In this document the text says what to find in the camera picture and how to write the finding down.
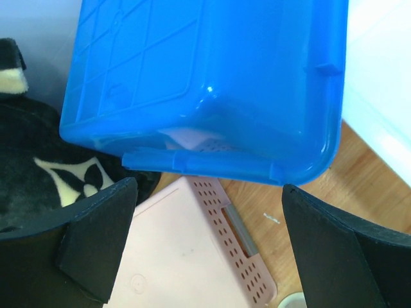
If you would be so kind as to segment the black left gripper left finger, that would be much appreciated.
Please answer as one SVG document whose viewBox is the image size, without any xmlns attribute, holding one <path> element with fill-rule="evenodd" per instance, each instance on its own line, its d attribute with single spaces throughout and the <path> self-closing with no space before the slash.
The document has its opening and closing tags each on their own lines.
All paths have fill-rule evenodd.
<svg viewBox="0 0 411 308">
<path fill-rule="evenodd" d="M 137 201 L 124 178 L 1 233 L 1 307 L 103 307 L 109 302 Z"/>
</svg>

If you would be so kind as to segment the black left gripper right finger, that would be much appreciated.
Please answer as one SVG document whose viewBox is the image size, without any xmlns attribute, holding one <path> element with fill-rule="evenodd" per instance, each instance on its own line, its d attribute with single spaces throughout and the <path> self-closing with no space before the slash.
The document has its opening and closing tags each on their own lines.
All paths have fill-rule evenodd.
<svg viewBox="0 0 411 308">
<path fill-rule="evenodd" d="M 410 307 L 410 235 L 294 185 L 281 202 L 308 307 Z"/>
</svg>

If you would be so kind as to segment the beige perforated basket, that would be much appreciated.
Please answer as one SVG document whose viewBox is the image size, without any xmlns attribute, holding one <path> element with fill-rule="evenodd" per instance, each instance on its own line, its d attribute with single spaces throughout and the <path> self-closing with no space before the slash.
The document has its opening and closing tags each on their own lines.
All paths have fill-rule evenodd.
<svg viewBox="0 0 411 308">
<path fill-rule="evenodd" d="M 285 297 L 277 308 L 307 308 L 304 293 L 296 292 Z"/>
</svg>

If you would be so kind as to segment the pink small tray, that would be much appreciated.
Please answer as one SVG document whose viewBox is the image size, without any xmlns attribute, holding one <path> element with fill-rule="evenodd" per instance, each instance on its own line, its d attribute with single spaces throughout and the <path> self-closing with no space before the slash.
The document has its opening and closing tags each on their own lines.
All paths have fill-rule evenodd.
<svg viewBox="0 0 411 308">
<path fill-rule="evenodd" d="M 277 286 L 215 178 L 184 176 L 136 207 L 109 307 L 267 307 Z"/>
</svg>

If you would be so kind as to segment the blue rimmed white tub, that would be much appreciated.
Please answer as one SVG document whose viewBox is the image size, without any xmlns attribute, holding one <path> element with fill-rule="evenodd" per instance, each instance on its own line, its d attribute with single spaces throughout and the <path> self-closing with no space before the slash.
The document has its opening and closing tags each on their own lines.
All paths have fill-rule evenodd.
<svg viewBox="0 0 411 308">
<path fill-rule="evenodd" d="M 410 1 L 350 1 L 342 117 L 410 183 Z"/>
</svg>

